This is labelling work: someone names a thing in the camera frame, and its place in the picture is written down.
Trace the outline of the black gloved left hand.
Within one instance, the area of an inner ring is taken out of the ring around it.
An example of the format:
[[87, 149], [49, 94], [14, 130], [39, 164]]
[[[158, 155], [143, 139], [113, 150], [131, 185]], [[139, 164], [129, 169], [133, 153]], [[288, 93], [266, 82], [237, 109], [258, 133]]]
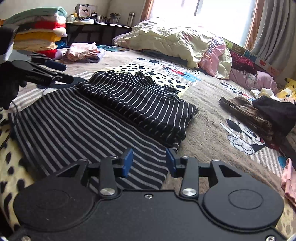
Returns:
[[17, 97], [20, 87], [26, 87], [27, 82], [17, 70], [13, 70], [10, 62], [1, 64], [1, 108], [8, 110], [11, 102]]

